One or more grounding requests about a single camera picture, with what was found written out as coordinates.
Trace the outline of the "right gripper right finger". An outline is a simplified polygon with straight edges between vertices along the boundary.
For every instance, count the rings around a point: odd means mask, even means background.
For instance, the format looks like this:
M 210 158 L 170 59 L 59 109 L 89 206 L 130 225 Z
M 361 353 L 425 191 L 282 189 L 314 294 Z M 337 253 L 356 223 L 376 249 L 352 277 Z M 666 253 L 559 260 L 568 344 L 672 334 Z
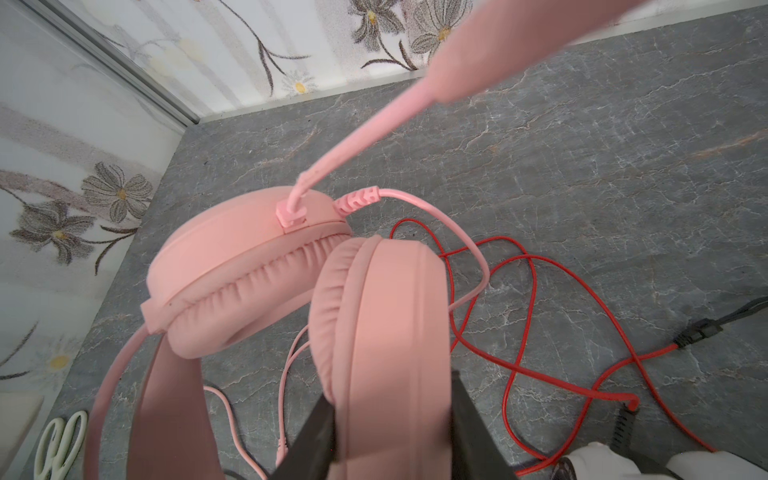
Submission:
M 458 370 L 451 372 L 451 479 L 517 480 L 496 446 Z

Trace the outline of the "pink headset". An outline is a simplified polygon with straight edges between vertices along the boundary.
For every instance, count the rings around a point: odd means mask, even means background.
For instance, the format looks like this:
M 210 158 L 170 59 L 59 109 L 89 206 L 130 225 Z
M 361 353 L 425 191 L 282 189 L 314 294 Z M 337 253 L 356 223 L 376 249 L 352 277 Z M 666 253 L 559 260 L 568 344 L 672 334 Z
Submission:
M 201 360 L 309 310 L 308 345 L 335 409 L 327 479 L 451 479 L 451 366 L 443 261 L 411 240 L 353 234 L 350 214 L 384 198 L 445 221 L 411 194 L 316 185 L 435 103 L 483 91 L 633 8 L 630 1 L 488 1 L 449 36 L 423 78 L 302 172 L 291 186 L 228 200 L 180 227 L 150 265 L 143 325 L 97 393 L 83 474 L 99 475 L 118 382 L 160 339 L 131 429 L 130 479 L 220 479 Z

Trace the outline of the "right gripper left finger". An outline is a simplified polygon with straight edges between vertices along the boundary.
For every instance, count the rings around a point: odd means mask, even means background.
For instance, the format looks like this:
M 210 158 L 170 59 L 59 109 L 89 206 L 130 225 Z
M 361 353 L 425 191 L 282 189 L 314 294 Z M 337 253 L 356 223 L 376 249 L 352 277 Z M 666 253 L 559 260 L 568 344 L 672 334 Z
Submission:
M 336 449 L 335 409 L 321 395 L 272 480 L 326 480 Z

